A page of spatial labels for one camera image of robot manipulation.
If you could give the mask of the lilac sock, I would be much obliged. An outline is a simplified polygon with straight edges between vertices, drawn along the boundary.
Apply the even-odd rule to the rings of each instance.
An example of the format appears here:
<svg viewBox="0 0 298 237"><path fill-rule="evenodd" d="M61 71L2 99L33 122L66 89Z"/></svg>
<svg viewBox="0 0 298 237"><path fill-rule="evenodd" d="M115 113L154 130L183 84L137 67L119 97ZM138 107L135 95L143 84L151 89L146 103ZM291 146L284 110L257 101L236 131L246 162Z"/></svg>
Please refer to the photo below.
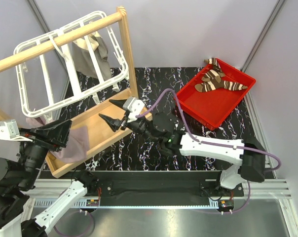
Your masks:
<svg viewBox="0 0 298 237"><path fill-rule="evenodd" d="M55 122L46 123L43 117L38 118L26 118L26 122L32 128L40 128L45 125L54 125ZM55 158L64 162L72 163L86 159L86 152L90 150L89 137L87 126L83 126L77 129L70 130L69 140L67 146L62 148L59 152L51 152Z"/></svg>

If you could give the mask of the white plastic sock hanger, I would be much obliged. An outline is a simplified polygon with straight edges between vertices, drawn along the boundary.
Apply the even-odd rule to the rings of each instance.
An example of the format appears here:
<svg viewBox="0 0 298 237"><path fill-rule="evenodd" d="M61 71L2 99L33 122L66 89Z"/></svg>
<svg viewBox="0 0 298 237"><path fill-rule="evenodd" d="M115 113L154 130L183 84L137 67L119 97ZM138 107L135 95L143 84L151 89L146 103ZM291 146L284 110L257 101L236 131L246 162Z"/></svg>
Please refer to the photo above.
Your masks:
<svg viewBox="0 0 298 237"><path fill-rule="evenodd" d="M22 113L27 117L37 118L39 116L52 113L57 109L60 109L74 102L82 100L88 96L93 96L95 103L99 104L100 101L97 96L97 93L99 91L104 90L110 86L112 86L115 90L117 90L118 82L122 81L123 79L129 79L129 66L123 55L123 51L121 50L120 45L118 44L116 36L111 28L112 24L120 20L121 20L121 15L119 12L107 16L103 11L94 11L59 29L48 32L44 35L38 36L36 38L30 39L28 41L25 41L17 45L13 51L14 55L23 53L28 49L33 49L37 46L43 46L46 43L52 44L53 49L55 49L61 55L61 57L63 57L66 63L66 69L67 69L71 87L73 90L73 96L70 97L69 99L64 99L59 102L54 101L45 57L43 53L40 53L38 56L42 67L43 78L44 78L46 93L48 98L48 106L44 108L40 108L38 110L33 110L33 111L30 110L27 89L26 89L26 81L24 78L23 67L25 63L21 62L21 63L18 63L15 68L16 68L18 85L19 85ZM100 26L101 28L107 29L108 35L114 47L114 55L116 56L118 63L121 66L120 74L115 77L111 77L109 79L105 79L103 77L101 73L100 65L95 56L95 51L97 48L95 47L96 42L93 41L92 38L93 36L96 35L96 32L97 32L96 25L98 23L101 24ZM59 37L66 36L68 34L73 35L76 32L78 32L79 34L72 39L72 42L78 43L79 41L82 41L85 43L86 45L85 50L88 51L91 57L92 66L95 69L99 80L99 83L96 86L85 91L82 91L79 85L79 80L76 74L76 68L74 63L74 57L70 51L68 44L63 44L63 45L57 44L57 39Z"/></svg>

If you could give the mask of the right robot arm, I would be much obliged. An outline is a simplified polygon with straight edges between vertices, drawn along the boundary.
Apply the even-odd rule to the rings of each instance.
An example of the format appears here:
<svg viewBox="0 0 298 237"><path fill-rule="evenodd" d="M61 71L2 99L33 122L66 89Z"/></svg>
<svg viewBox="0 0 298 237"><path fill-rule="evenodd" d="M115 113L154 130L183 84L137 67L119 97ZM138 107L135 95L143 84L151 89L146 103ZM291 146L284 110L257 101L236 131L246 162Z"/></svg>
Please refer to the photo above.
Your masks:
<svg viewBox="0 0 298 237"><path fill-rule="evenodd" d="M175 119L164 112L155 113L147 119L142 113L144 103L135 97L111 99L110 103L125 111L122 119L99 115L113 132L128 128L156 142L160 153L165 156L209 157L231 163L231 167L223 170L215 183L215 190L221 196L228 195L243 181L261 183L265 180L266 152L258 140L222 140L177 130Z"/></svg>

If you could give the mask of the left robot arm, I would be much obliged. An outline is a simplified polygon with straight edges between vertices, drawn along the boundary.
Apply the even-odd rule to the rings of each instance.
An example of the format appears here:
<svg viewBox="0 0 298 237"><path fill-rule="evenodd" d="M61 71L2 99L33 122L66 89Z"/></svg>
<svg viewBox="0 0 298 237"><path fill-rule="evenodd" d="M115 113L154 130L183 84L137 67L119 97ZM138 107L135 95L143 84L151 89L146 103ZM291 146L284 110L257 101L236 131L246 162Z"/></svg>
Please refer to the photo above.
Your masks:
<svg viewBox="0 0 298 237"><path fill-rule="evenodd" d="M77 200L100 192L98 178L82 170L45 211L22 220L24 205L30 198L25 193L35 188L47 153L66 147L71 125L70 119L59 119L26 129L19 128L14 119L0 121L0 140L19 142L17 161L0 158L0 237L46 237Z"/></svg>

